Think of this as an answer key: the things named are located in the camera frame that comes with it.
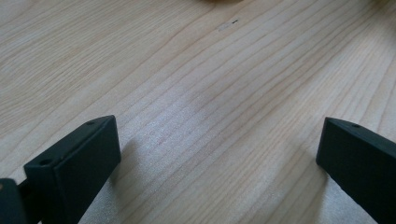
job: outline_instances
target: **wooden surface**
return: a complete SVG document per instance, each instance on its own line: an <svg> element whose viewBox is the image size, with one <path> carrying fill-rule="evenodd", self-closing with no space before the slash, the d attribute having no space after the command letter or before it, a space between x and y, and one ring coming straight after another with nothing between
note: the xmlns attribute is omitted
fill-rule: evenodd
<svg viewBox="0 0 396 224"><path fill-rule="evenodd" d="M0 175L114 114L81 223L373 223L315 157L326 116L396 140L395 8L0 0Z"/></svg>

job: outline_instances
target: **hole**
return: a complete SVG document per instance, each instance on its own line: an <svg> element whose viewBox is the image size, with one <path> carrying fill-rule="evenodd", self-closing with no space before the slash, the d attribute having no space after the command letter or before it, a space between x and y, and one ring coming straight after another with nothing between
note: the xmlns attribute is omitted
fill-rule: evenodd
<svg viewBox="0 0 396 224"><path fill-rule="evenodd" d="M52 162L52 160L43 160L39 164L42 165L42 166L45 166L45 165L50 164L51 162Z"/></svg>

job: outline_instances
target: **screw hole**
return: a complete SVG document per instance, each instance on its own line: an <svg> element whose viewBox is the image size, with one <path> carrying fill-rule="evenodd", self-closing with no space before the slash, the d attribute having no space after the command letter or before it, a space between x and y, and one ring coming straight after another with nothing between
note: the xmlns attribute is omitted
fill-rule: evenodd
<svg viewBox="0 0 396 224"><path fill-rule="evenodd" d="M43 161L41 161L39 164L40 164L41 166L45 166L45 165L50 164L51 162L52 162L52 160L43 160Z"/></svg>

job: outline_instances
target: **wooden table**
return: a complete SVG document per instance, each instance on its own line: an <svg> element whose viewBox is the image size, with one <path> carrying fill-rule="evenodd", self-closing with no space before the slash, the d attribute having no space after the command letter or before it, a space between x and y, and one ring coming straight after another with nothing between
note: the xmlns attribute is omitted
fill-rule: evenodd
<svg viewBox="0 0 396 224"><path fill-rule="evenodd" d="M315 163L325 117L396 140L396 4L1 0L0 174L114 114L81 223L373 223Z"/></svg>

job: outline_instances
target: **black plastic part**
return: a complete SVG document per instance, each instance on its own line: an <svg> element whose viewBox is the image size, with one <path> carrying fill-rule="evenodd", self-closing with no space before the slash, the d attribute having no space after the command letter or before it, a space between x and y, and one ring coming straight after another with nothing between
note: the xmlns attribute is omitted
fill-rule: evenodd
<svg viewBox="0 0 396 224"><path fill-rule="evenodd" d="M395 143L360 125L326 118L317 164L375 221L396 223Z"/></svg>
<svg viewBox="0 0 396 224"><path fill-rule="evenodd" d="M86 122L26 163L18 187L0 180L0 223L78 223L119 163L115 117Z"/></svg>

